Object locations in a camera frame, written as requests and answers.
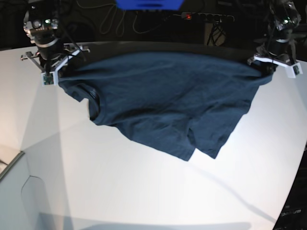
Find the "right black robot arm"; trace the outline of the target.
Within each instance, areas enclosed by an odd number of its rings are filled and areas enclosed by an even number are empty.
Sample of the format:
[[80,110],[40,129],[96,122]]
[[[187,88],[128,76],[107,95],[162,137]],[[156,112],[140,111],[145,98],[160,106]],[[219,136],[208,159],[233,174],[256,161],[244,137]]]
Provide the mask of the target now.
[[90,52],[86,46],[76,44],[60,21],[59,0],[30,0],[24,16],[24,32],[35,53],[28,51],[21,60],[30,60],[41,71],[43,85],[58,85],[62,70],[72,58]]

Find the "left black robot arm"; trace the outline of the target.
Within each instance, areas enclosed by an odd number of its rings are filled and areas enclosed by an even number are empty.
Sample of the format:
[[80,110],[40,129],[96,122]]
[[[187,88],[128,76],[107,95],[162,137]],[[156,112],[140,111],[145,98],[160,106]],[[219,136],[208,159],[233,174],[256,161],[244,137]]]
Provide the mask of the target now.
[[277,66],[285,69],[289,78],[303,73],[296,60],[293,30],[299,26],[301,16],[292,0],[270,0],[267,40],[257,48],[256,54],[248,59],[248,64],[258,61],[264,63],[269,72]]

